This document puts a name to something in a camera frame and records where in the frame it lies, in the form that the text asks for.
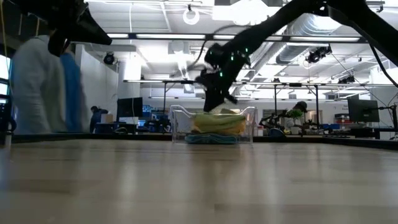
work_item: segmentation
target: blue shirt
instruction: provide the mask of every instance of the blue shirt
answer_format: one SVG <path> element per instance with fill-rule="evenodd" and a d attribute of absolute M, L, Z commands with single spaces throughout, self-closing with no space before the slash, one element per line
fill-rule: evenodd
<path fill-rule="evenodd" d="M 60 56 L 65 74 L 66 125 L 68 132 L 81 132 L 80 67 L 69 53 Z"/>

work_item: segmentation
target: window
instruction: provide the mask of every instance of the window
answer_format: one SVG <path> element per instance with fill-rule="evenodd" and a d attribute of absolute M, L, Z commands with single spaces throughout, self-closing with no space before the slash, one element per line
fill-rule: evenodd
<path fill-rule="evenodd" d="M 10 63 L 10 59 L 0 55 L 0 78 L 4 78 L 6 80 L 8 80 L 9 77 L 9 67 L 11 65 Z"/>

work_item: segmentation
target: white lab coat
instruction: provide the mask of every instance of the white lab coat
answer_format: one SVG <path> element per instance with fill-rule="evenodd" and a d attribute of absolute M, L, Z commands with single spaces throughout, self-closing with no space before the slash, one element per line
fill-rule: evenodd
<path fill-rule="evenodd" d="M 12 59 L 12 94 L 17 107 L 16 134 L 67 132 L 65 77 L 60 59 L 47 50 L 49 37 L 23 44 Z M 81 127 L 88 130 L 85 95 L 81 89 Z"/>

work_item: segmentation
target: wood laminate table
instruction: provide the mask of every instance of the wood laminate table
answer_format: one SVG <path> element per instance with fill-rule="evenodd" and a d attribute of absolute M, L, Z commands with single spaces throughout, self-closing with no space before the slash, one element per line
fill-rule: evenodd
<path fill-rule="evenodd" d="M 398 223 L 398 154 L 328 144 L 14 144 L 0 223 Z"/>

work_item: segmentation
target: person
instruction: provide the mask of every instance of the person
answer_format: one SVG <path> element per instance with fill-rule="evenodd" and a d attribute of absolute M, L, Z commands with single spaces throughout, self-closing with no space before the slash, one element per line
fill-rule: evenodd
<path fill-rule="evenodd" d="M 300 110 L 303 113 L 307 112 L 307 103 L 304 101 L 299 101 L 292 110 Z M 300 119 L 293 119 L 293 118 L 285 118 L 285 128 L 290 129 L 291 127 L 300 127 L 302 128 Z"/>
<path fill-rule="evenodd" d="M 48 51 L 50 35 L 19 47 L 12 59 L 11 90 L 17 108 L 16 134 L 88 131 L 80 68 L 71 52 L 60 58 Z"/>
<path fill-rule="evenodd" d="M 91 112 L 93 113 L 93 115 L 90 120 L 90 133 L 93 133 L 95 125 L 101 122 L 101 115 L 107 114 L 109 111 L 98 108 L 97 106 L 92 106 Z"/>

